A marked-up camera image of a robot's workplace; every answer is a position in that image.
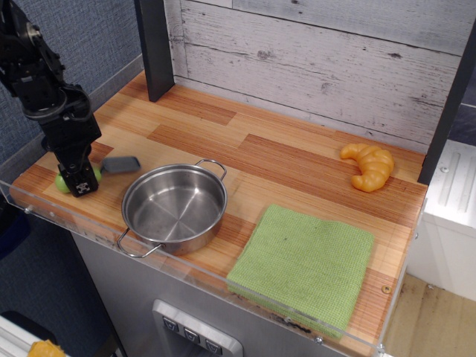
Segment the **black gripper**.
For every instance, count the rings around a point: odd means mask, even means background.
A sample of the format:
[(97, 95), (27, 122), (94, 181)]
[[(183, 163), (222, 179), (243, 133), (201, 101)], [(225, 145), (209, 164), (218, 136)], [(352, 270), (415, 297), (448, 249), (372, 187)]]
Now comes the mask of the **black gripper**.
[[(94, 118), (90, 98), (79, 85), (63, 86), (59, 95), (59, 105), (40, 115), (39, 125), (50, 151), (60, 163), (57, 189), (61, 193), (80, 197), (99, 188), (100, 170), (86, 163), (90, 146), (101, 136), (101, 131)], [(66, 171), (80, 169), (74, 174)]]

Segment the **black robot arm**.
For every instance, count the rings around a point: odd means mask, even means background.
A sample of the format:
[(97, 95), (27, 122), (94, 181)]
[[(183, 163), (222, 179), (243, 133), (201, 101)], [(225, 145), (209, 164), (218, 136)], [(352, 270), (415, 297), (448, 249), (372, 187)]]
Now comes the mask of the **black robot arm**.
[(39, 27), (14, 1), (2, 1), (1, 83), (19, 99), (23, 115), (39, 124), (43, 148), (55, 155), (68, 191), (80, 197), (99, 187), (89, 155), (101, 131), (89, 96), (64, 80), (64, 70)]

